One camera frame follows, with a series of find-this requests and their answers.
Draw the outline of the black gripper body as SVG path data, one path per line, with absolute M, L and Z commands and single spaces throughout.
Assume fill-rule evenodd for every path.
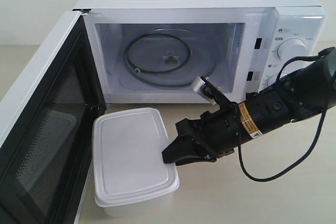
M 205 143 L 215 153 L 216 157 L 223 157 L 238 146 L 237 134 L 240 130 L 240 143 L 247 142 L 247 133 L 237 123 L 237 119 L 230 110 L 218 110 L 214 113 L 204 112 L 200 119 L 201 134 Z

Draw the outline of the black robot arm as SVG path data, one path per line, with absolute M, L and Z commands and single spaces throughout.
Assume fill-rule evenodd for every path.
M 199 119 L 176 124 L 177 138 L 162 153 L 166 164 L 215 162 L 244 144 L 290 122 L 299 122 L 324 108 L 335 106 L 335 48 L 304 57 L 309 64 L 277 78 L 270 86 L 247 95 L 245 101 L 229 100 L 205 77 L 197 77 L 193 90 L 219 106 Z

